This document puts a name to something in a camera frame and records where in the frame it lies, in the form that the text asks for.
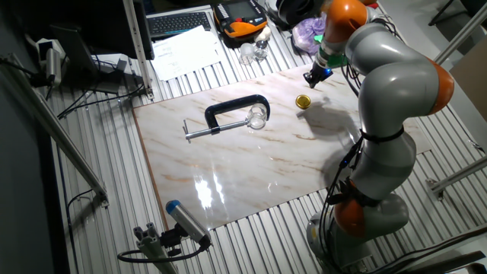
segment desk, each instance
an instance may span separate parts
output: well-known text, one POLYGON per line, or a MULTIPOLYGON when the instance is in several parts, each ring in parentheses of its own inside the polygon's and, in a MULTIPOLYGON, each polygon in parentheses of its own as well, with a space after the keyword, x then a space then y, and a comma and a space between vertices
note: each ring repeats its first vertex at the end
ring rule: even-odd
MULTIPOLYGON (((211 19, 208 7, 187 11, 205 11, 208 19, 211 19)), ((210 24, 212 32, 216 34, 212 21, 210 24)), ((218 52, 227 58, 217 65, 169 81, 158 81, 150 70, 154 81, 153 102, 312 63, 312 56, 294 53, 289 32, 279 32, 272 24, 270 27, 272 38, 269 57, 265 62, 242 66, 237 61, 238 50, 227 49, 220 44, 218 52)), ((138 72, 136 62, 129 60, 129 63, 130 68, 138 72)), ((126 93, 124 88, 121 88, 121 92, 126 93)), ((59 113, 80 95, 78 92, 56 94, 49 100, 49 105, 55 113, 59 113)), ((88 102, 106 97, 95 94, 88 102)), ((62 121, 97 176, 103 179, 110 200, 107 209, 91 207, 89 199, 75 201, 71 207, 80 272, 156 273, 151 266, 120 263, 116 259, 117 253, 136 249, 136 239, 132 234, 134 227, 144 227, 150 221, 155 223, 159 231, 164 227, 132 115, 132 107, 150 103, 145 97, 136 97, 132 102, 110 101, 90 106, 88 110, 78 110, 62 121)), ((426 177, 441 180, 482 157, 466 143, 468 138, 461 129, 462 124, 454 119, 454 115, 443 111, 416 121, 433 150, 418 155, 413 175, 396 190, 396 194, 403 197, 408 205, 411 221, 395 234, 371 242, 373 259, 364 262, 369 269, 485 223, 487 210, 483 201, 487 201, 487 192, 482 185, 487 181, 485 174, 478 173, 448 187, 443 202, 438 202, 424 184, 426 177)), ((68 199, 89 190, 89 186, 63 155, 62 167, 68 199)), ((56 170, 60 174, 57 162, 56 170)), ((57 183, 59 198, 63 203, 60 177, 57 183)), ((181 273, 188 274, 321 273, 307 246, 305 228, 309 217, 321 210, 324 195, 326 192, 323 190, 314 192, 212 229, 210 235, 214 246, 210 251, 176 265, 181 273)), ((69 236, 66 236, 66 243, 71 252, 69 236)), ((197 246, 185 241, 180 248, 184 254, 189 254, 197 246)), ((75 272, 72 260, 70 265, 72 272, 75 272)))

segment keyboard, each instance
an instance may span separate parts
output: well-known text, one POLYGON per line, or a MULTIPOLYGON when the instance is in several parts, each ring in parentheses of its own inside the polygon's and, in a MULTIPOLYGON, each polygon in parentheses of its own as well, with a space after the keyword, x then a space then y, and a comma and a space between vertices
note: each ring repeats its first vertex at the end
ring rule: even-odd
POLYGON ((148 18, 147 21, 152 40, 172 37, 201 25, 205 30, 211 29, 205 12, 160 16, 148 18))

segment clear glass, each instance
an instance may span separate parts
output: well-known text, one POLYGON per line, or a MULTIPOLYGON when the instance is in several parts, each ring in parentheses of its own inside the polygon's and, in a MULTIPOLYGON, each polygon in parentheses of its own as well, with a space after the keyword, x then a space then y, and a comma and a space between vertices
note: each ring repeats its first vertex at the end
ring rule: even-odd
POLYGON ((266 125, 267 109, 263 104, 254 104, 247 114, 248 126, 252 129, 261 129, 266 125))
POLYGON ((253 46, 250 43, 245 43, 240 47, 240 64, 250 65, 253 61, 253 46))
POLYGON ((269 48, 260 49, 258 46, 256 46, 255 49, 256 50, 253 54, 255 55, 256 61, 260 62, 267 57, 267 52, 269 51, 269 48))

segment robotic arm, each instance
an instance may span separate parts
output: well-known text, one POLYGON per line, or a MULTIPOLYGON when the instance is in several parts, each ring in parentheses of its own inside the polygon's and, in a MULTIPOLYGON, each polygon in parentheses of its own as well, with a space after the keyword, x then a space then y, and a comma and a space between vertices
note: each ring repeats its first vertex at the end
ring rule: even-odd
POLYGON ((335 0, 329 7, 326 28, 316 61, 304 78, 311 88, 331 76, 329 62, 341 59, 350 36, 361 26, 372 22, 378 13, 358 0, 335 0))
POLYGON ((442 67, 384 25, 371 23, 378 16, 374 12, 358 0, 335 0, 316 61, 304 75, 314 87, 331 75, 332 56, 345 51, 354 69, 366 76, 358 95, 362 139, 353 148, 363 142, 360 157, 345 182, 333 182, 341 193, 330 187, 325 204, 331 210, 325 206, 307 227, 311 250, 332 272, 363 258, 365 242, 407 224, 406 203, 392 194, 415 163, 415 143, 403 130, 404 120, 438 112, 454 91, 454 81, 442 67))

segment gray floor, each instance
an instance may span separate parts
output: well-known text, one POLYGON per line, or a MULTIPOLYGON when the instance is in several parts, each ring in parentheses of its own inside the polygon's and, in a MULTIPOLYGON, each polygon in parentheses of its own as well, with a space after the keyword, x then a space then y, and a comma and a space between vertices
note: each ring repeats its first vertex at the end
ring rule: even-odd
MULTIPOLYGON (((434 59, 445 49, 458 31, 468 22, 469 17, 461 14, 435 27, 429 27, 428 22, 438 13, 447 0, 383 0, 382 7, 393 18, 397 28, 407 43, 415 50, 434 59)), ((444 13, 444 16, 463 11, 465 8, 460 1, 455 1, 444 13)), ((473 35, 455 51, 442 65, 450 70, 463 54, 485 36, 485 31, 478 28, 473 35)), ((466 97, 461 88, 456 85, 451 106, 455 109, 462 122, 465 123, 473 138, 482 146, 487 147, 487 123, 466 97)))

